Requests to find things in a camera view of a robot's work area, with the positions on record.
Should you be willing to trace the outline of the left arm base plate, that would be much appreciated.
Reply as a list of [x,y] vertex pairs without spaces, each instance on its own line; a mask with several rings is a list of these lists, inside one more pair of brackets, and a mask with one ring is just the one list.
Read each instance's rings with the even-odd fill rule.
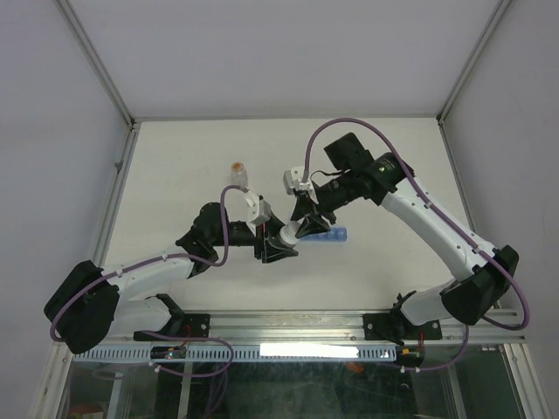
[[174,314],[170,320],[156,331],[136,331],[134,341],[185,341],[188,338],[208,338],[210,315],[208,313]]

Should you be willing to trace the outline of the white vitamin B bottle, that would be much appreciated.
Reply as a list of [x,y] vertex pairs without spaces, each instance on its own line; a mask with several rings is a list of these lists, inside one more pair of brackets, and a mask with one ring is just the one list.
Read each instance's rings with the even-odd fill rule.
[[290,221],[279,230],[279,240],[287,245],[294,247],[300,240],[297,238],[297,232],[300,228],[300,223]]

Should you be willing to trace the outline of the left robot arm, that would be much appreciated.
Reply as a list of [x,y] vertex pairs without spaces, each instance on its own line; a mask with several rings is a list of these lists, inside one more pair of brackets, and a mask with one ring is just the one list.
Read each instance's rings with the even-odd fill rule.
[[45,305],[53,340],[83,354],[105,338],[134,340],[201,337],[183,309],[157,288],[224,266],[231,247],[252,247],[263,263],[297,256],[300,223],[272,212],[232,222],[222,203],[207,203],[190,229],[154,256],[113,268],[77,263]]

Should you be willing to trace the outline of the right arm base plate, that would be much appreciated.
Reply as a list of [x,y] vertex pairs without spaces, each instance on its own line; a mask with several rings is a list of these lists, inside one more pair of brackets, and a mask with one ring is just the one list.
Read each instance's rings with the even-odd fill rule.
[[403,345],[407,340],[442,340],[440,323],[412,325],[406,318],[389,312],[365,313],[362,316],[365,340],[387,340]]

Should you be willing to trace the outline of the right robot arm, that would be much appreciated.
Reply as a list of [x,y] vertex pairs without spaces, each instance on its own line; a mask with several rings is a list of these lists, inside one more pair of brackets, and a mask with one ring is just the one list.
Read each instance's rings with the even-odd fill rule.
[[389,340],[399,342],[432,320],[453,318],[474,326],[508,291],[520,257],[509,245],[497,248],[438,206],[410,166],[389,152],[378,158],[348,133],[325,148],[337,176],[321,186],[303,167],[285,172],[286,192],[296,198],[282,232],[290,245],[329,231],[335,212],[357,199],[370,200],[411,228],[443,261],[452,278],[427,291],[398,296],[391,310]]

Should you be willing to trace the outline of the blue weekly pill organizer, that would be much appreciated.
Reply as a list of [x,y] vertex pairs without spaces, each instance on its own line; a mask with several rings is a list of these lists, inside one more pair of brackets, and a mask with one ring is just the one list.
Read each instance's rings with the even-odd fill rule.
[[333,227],[331,230],[305,236],[301,241],[344,243],[348,240],[348,231],[345,227]]

